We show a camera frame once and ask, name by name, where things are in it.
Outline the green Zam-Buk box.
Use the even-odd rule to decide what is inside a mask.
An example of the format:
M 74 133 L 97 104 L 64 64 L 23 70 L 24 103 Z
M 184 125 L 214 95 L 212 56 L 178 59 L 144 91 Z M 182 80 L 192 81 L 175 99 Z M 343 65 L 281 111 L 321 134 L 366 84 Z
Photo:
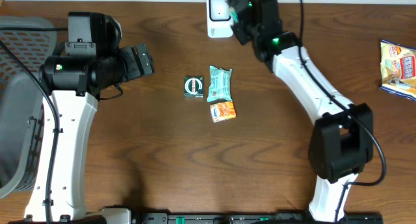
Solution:
M 204 96 L 204 83 L 203 77 L 189 77 L 184 78 L 184 97 L 202 98 Z

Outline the teal wet wipes pack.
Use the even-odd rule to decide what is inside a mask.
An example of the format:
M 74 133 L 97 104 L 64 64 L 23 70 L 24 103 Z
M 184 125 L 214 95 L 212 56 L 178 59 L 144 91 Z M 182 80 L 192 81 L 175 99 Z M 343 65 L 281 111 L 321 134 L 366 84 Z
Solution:
M 219 99 L 231 101 L 231 75 L 232 69 L 225 70 L 210 66 L 211 83 L 209 86 L 207 102 Z

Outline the orange Kleenex tissue pack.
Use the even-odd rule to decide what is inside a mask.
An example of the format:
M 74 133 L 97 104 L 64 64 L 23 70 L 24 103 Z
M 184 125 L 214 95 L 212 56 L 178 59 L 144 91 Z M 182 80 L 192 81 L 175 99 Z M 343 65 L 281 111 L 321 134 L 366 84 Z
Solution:
M 233 101 L 216 103 L 210 106 L 211 118 L 214 123 L 237 117 Z

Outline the yellow white snack bag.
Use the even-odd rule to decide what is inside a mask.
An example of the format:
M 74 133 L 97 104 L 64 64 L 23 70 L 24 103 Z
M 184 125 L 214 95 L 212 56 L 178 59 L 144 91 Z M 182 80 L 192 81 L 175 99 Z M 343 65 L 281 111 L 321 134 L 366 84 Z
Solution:
M 381 89 L 415 101 L 415 48 L 381 40 Z

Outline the green Kleenex tissue pack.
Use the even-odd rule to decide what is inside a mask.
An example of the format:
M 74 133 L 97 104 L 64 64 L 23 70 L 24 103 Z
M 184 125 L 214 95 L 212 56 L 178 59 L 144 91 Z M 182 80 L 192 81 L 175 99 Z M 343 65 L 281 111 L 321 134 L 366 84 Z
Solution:
M 235 11 L 235 9 L 233 7 L 229 8 L 229 15 L 231 17 L 231 19 L 233 20 L 234 23 L 238 23 L 239 22 L 239 17 L 237 12 Z

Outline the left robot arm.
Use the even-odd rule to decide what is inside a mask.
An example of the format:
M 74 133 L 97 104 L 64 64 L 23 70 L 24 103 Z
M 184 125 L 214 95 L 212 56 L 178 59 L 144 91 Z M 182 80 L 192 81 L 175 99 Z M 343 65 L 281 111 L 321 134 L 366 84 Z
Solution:
M 68 14 L 65 53 L 40 68 L 44 131 L 35 187 L 24 223 L 130 223 L 128 208 L 88 213 L 85 166 L 88 137 L 101 92 L 154 73 L 144 44 L 120 47 L 122 30 L 111 16 Z

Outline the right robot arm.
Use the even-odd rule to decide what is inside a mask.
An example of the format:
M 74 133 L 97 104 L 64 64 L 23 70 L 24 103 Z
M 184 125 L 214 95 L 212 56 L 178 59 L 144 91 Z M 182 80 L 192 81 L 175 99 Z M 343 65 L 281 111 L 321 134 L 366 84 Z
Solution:
M 358 175 L 374 156 L 373 115 L 355 105 L 310 60 L 302 35 L 283 30 L 278 0 L 228 0 L 231 29 L 242 45 L 252 43 L 257 59 L 282 80 L 313 125 L 308 160 L 317 175 L 304 215 L 282 213 L 274 223 L 381 223 L 378 214 L 346 214 Z

